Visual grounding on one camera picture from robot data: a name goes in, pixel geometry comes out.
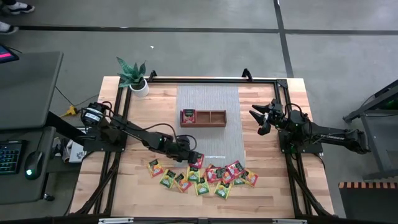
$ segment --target person's foot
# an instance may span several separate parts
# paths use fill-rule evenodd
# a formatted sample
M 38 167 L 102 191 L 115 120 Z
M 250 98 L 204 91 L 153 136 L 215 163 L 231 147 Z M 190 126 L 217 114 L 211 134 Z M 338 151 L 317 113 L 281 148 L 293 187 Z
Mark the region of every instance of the person's foot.
M 18 31 L 18 27 L 0 22 L 0 35 L 10 35 Z
M 35 10 L 34 6 L 31 6 L 31 5 L 28 5 L 25 3 L 21 3 L 21 2 L 17 2 L 15 4 L 13 4 L 12 6 L 7 6 L 7 7 L 10 10 L 10 13 L 12 15 L 19 15 L 21 12 L 30 13 Z

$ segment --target computer mouse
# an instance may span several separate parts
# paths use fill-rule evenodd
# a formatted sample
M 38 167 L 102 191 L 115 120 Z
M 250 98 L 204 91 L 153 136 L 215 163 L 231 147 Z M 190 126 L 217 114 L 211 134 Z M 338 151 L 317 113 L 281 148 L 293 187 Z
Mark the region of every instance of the computer mouse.
M 40 177 L 43 168 L 44 153 L 35 151 L 30 153 L 25 160 L 25 177 L 28 180 L 35 180 Z

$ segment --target screen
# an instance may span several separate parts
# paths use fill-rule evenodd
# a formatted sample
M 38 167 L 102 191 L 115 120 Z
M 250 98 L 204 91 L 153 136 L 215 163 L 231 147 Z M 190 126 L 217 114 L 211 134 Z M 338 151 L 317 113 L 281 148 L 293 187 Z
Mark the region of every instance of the screen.
M 0 45 L 0 63 L 5 61 L 10 61 L 15 59 L 16 57 L 3 46 Z

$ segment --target concrete floor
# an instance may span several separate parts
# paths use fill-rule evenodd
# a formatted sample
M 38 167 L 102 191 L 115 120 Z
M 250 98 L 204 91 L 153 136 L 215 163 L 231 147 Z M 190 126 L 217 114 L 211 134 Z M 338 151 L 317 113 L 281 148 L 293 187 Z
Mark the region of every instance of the concrete floor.
M 0 17 L 15 25 L 277 29 L 272 0 L 30 0 L 33 14 Z M 286 29 L 397 30 L 395 0 L 279 0 Z M 341 119 L 370 95 L 397 79 L 395 35 L 287 35 L 294 77 L 304 78 L 313 120 L 345 128 Z M 62 51 L 57 86 L 74 103 L 98 93 L 102 77 L 119 71 L 116 56 L 147 61 L 158 75 L 287 77 L 279 34 L 181 32 L 20 31 L 0 43 L 23 52 Z M 51 110 L 62 114 L 68 102 L 57 92 Z M 344 217 L 338 182 L 362 181 L 376 171 L 372 154 L 360 156 L 324 145 L 326 176 L 335 213 Z M 72 195 L 71 187 L 55 187 Z M 65 212 L 70 197 L 30 217 Z M 36 203 L 19 208 L 37 207 Z M 0 207 L 0 219 L 20 218 L 18 209 Z

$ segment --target potted plant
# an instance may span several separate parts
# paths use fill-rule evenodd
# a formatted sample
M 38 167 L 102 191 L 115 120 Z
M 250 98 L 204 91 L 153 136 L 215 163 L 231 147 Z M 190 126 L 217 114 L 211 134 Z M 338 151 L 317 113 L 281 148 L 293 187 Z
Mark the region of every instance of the potted plant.
M 122 73 L 118 75 L 124 81 L 120 83 L 119 87 L 130 87 L 132 92 L 138 97 L 144 97 L 149 93 L 149 87 L 147 80 L 145 80 L 144 75 L 146 72 L 145 62 L 139 67 L 137 63 L 134 64 L 134 67 L 128 65 L 123 59 L 116 57 L 122 68 Z

